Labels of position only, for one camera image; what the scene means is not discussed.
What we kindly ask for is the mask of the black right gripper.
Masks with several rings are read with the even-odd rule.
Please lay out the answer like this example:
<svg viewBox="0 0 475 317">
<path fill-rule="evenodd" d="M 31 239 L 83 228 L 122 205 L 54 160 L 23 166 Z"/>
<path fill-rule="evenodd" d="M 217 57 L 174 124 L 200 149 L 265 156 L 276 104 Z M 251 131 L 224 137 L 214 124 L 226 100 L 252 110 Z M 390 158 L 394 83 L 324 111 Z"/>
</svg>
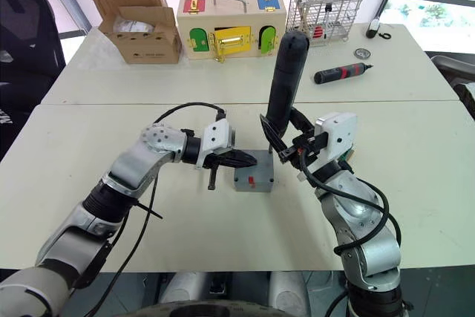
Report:
<svg viewBox="0 0 475 317">
<path fill-rule="evenodd" d="M 323 132 L 312 136 L 314 125 L 297 108 L 291 108 L 289 122 L 303 134 L 293 139 L 290 147 L 286 146 L 277 129 L 267 117 L 260 115 L 260 121 L 264 136 L 276 151 L 280 161 L 282 163 L 290 162 L 295 169 L 300 171 L 302 170 L 300 157 L 304 149 L 307 150 L 304 155 L 304 162 L 309 167 L 311 163 L 317 160 L 320 151 L 327 147 L 328 133 Z"/>
</svg>

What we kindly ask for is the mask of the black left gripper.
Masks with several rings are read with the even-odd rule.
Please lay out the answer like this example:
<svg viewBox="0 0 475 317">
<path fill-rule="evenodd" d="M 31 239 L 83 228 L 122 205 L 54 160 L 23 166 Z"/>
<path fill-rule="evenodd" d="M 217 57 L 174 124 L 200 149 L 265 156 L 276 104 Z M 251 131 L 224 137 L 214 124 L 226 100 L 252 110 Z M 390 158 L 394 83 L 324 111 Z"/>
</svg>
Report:
<svg viewBox="0 0 475 317">
<path fill-rule="evenodd" d="M 234 169 L 252 167 L 257 159 L 245 151 L 232 149 L 222 154 L 209 154 L 203 162 L 203 168 L 210 170 L 208 190 L 215 190 L 217 171 L 220 166 Z"/>
</svg>

